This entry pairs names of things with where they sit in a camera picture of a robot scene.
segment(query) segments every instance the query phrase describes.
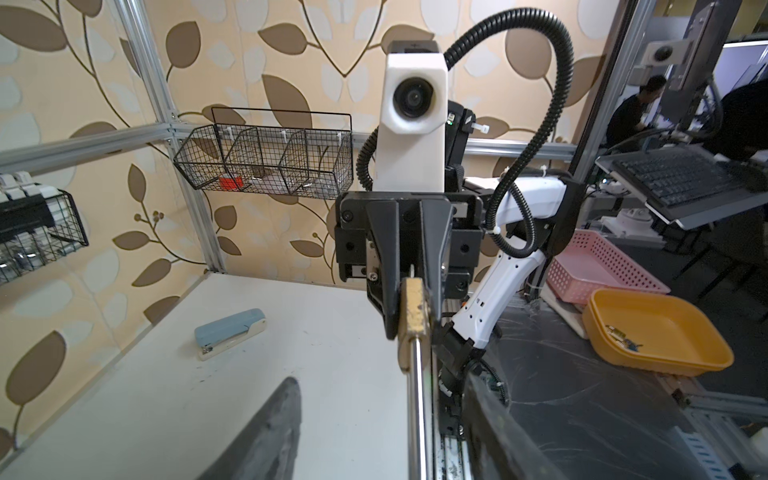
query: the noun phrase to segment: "pink basket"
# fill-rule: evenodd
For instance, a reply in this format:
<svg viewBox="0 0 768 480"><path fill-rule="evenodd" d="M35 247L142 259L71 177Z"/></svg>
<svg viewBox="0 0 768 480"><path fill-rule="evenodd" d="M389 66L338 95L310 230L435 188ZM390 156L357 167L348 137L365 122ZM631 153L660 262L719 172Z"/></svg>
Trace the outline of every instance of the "pink basket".
<svg viewBox="0 0 768 480"><path fill-rule="evenodd" d="M598 232L576 230L571 242L552 261L547 283L564 302L586 305L598 288L669 293L658 278L625 255Z"/></svg>

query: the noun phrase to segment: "stapler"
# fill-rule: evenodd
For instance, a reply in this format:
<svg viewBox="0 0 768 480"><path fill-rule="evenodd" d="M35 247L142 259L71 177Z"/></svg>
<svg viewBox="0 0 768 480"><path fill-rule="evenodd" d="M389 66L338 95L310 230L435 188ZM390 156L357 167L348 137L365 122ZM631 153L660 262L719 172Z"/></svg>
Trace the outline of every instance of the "stapler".
<svg viewBox="0 0 768 480"><path fill-rule="evenodd" d="M197 357L200 360L208 360L243 340L262 333L264 329L266 317L264 312L257 308L198 326L194 330L195 340L200 347Z"/></svg>

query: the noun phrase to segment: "person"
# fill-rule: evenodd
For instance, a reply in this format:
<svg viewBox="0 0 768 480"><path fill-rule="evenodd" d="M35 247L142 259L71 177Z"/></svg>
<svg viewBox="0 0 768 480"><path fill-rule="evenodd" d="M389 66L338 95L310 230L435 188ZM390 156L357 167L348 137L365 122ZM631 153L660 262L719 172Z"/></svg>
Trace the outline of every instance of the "person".
<svg viewBox="0 0 768 480"><path fill-rule="evenodd" d="M722 105L723 126L704 148L735 161L768 148L768 78L731 91Z"/></svg>
<svg viewBox="0 0 768 480"><path fill-rule="evenodd" d="M644 86L640 87L640 93L621 102L619 108L614 112L614 116L611 117L608 130L605 132L608 147L613 147L645 130L646 126L641 122L643 112L646 106L661 96L666 84L667 79L663 75L653 76L648 79ZM637 150L637 145L619 147L618 150Z"/></svg>

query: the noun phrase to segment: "black keyboard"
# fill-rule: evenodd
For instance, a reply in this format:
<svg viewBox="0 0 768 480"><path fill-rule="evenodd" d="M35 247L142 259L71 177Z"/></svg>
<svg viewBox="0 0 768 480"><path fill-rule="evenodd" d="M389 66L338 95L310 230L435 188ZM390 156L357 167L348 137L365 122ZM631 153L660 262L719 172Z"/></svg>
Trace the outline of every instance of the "black keyboard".
<svg viewBox="0 0 768 480"><path fill-rule="evenodd" d="M725 168L684 147L616 155L613 168L667 208L744 188Z"/></svg>

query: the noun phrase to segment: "yellow tray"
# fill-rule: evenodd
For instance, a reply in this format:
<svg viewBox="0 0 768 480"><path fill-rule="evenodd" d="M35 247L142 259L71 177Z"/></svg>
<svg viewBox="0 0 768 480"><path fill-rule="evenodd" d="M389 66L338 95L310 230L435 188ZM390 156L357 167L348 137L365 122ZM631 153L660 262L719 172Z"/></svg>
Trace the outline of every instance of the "yellow tray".
<svg viewBox="0 0 768 480"><path fill-rule="evenodd" d="M733 363L733 352L707 316L675 296L595 290L581 319L595 352L614 365L696 376ZM619 346L609 325L642 346L637 352Z"/></svg>

